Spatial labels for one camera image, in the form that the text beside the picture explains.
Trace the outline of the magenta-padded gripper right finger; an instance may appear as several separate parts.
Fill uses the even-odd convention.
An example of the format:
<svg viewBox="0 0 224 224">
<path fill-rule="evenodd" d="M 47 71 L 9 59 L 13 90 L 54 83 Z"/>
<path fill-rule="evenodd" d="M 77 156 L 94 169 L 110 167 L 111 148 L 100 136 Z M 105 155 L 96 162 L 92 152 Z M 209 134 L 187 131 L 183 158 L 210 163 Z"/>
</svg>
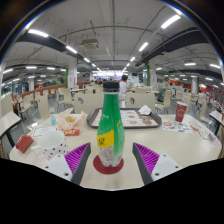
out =
<svg viewBox="0 0 224 224">
<path fill-rule="evenodd" d="M 182 169 L 168 154 L 159 155 L 138 143 L 133 144 L 132 152 L 145 185 Z"/>
</svg>

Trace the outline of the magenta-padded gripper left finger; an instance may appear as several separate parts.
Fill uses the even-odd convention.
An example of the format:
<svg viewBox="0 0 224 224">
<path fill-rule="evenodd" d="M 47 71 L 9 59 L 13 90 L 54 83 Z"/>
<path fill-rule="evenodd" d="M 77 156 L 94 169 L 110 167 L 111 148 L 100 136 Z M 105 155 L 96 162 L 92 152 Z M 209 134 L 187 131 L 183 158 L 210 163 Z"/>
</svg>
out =
<svg viewBox="0 0 224 224">
<path fill-rule="evenodd" d="M 66 155 L 55 155 L 44 170 L 79 185 L 90 153 L 91 144 L 85 143 Z"/>
</svg>

